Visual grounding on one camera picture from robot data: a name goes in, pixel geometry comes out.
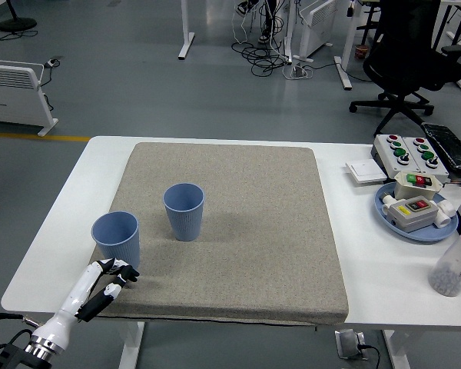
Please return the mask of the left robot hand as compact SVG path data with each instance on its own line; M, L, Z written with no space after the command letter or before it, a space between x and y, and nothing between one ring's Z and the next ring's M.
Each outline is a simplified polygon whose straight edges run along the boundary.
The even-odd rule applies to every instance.
M113 276L114 279L91 297L95 285L105 274ZM66 350L73 325L79 320L90 321L118 297L127 282L136 282L138 277L139 272L121 259L110 258L92 262L85 268L60 309L33 332L30 344L38 343L53 351Z

